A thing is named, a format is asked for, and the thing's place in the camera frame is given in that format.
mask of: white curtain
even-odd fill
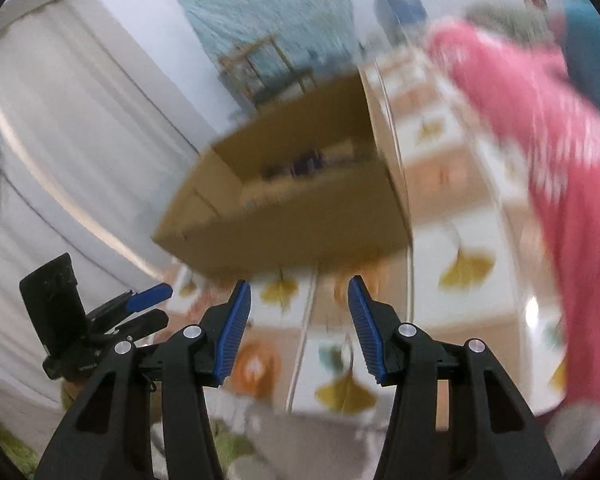
[[[0,134],[0,419],[42,450],[59,383],[19,281],[68,252],[87,311],[155,284],[150,235],[197,152],[62,2],[0,32]]]

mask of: teal fabric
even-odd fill
[[[179,0],[211,61],[268,34],[295,66],[348,57],[358,46],[352,0]],[[283,70],[275,52],[252,61],[262,75]]]
[[[600,110],[600,15],[589,0],[567,0],[562,51],[569,77]]]

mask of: open cardboard box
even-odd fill
[[[267,168],[288,166],[309,150],[356,158],[315,176],[262,179]],[[408,247],[404,173],[364,76],[320,86],[211,146],[154,241],[210,278],[315,262],[350,265]]]

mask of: pink cloth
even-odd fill
[[[564,62],[551,52],[457,20],[432,29],[428,50],[494,134],[526,154],[564,306],[565,402],[600,403],[600,112],[564,80]]]

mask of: silver screw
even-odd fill
[[[486,346],[479,339],[471,339],[471,341],[469,341],[469,350],[472,350],[473,352],[476,352],[477,354],[484,352],[485,348],[486,348]]]
[[[131,343],[129,341],[120,341],[113,349],[116,351],[116,354],[126,354],[131,350]]]
[[[405,337],[413,337],[418,333],[418,329],[414,327],[411,323],[402,323],[398,327],[398,332],[400,335]]]
[[[195,339],[200,337],[202,329],[198,325],[189,325],[182,331],[182,335],[189,339]]]

